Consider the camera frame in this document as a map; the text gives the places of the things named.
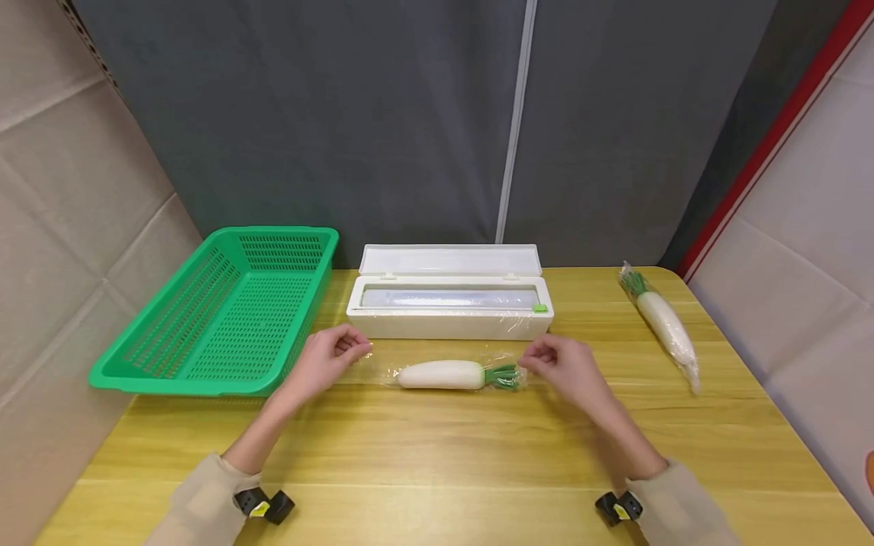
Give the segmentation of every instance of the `right hand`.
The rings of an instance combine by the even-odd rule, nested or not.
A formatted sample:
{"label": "right hand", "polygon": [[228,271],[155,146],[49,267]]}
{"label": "right hand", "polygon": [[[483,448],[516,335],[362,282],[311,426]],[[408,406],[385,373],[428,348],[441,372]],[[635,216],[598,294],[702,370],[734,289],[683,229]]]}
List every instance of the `right hand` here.
{"label": "right hand", "polygon": [[543,334],[531,342],[519,365],[545,379],[597,424],[604,425],[621,408],[585,343]]}

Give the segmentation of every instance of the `sleeve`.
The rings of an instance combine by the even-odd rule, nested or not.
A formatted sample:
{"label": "sleeve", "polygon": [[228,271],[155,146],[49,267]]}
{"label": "sleeve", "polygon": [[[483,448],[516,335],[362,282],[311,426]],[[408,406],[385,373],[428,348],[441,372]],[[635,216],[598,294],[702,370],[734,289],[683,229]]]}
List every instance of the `sleeve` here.
{"label": "sleeve", "polygon": [[246,523],[233,496],[257,487],[260,474],[242,473],[213,453],[170,497],[170,512],[145,546],[224,546],[237,540]]}
{"label": "sleeve", "polygon": [[741,544],[717,503],[680,463],[669,461],[655,478],[629,480],[628,490],[643,506],[637,522],[650,546]]}

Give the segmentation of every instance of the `basket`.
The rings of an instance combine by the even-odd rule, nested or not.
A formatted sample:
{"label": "basket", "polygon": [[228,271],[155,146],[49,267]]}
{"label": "basket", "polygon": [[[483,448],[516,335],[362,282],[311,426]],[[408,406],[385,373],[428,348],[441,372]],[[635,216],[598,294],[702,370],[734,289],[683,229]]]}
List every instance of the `basket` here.
{"label": "basket", "polygon": [[339,236],[318,227],[210,235],[91,370],[99,389],[266,396],[303,348]]}

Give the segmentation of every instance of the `daikon radish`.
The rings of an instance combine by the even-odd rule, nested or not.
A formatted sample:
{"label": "daikon radish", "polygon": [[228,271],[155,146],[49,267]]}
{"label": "daikon radish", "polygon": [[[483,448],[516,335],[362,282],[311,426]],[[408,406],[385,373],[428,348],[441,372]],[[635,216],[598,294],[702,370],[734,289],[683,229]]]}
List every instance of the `daikon radish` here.
{"label": "daikon radish", "polygon": [[520,378],[520,369],[514,364],[483,368],[469,360],[434,360],[402,369],[398,374],[398,384],[405,389],[460,390],[477,390],[491,384],[516,390]]}
{"label": "daikon radish", "polygon": [[655,337],[689,380],[692,392],[698,394],[701,382],[698,378],[695,347],[692,346],[692,340],[674,309],[628,262],[625,262],[619,273],[619,282],[655,332]]}

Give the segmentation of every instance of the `gray fabric backdrop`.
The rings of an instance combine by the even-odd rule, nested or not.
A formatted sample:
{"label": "gray fabric backdrop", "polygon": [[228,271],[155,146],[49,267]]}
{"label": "gray fabric backdrop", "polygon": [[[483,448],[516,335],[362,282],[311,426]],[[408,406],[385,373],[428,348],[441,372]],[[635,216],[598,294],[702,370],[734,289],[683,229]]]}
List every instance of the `gray fabric backdrop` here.
{"label": "gray fabric backdrop", "polygon": [[849,3],[779,0],[660,266],[680,264]]}
{"label": "gray fabric backdrop", "polygon": [[524,0],[78,0],[198,229],[492,243]]}
{"label": "gray fabric backdrop", "polygon": [[655,264],[773,5],[541,0],[504,242],[550,266]]}
{"label": "gray fabric backdrop", "polygon": [[[773,0],[539,0],[504,241],[655,263]],[[366,243],[490,243],[524,0],[76,0],[186,208]]]}

